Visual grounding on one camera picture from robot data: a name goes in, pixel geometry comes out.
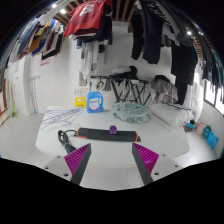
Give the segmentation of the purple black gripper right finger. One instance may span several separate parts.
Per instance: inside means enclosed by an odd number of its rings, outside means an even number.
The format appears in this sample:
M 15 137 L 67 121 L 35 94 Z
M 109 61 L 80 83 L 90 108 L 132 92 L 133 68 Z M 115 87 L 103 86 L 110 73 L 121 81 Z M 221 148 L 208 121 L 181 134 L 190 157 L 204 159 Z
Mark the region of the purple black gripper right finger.
M 144 185 L 153 182 L 151 173 L 159 158 L 159 155 L 150 149 L 137 143 L 132 144 L 132 155 L 140 173 Z

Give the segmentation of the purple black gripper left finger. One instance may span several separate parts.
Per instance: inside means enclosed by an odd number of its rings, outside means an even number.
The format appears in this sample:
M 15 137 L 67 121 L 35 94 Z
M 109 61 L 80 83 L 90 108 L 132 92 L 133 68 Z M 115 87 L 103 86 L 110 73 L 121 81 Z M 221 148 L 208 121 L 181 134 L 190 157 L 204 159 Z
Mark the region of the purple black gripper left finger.
M 76 185 L 81 183 L 91 153 L 91 144 L 86 144 L 64 157 L 65 162 L 72 174 L 72 183 Z

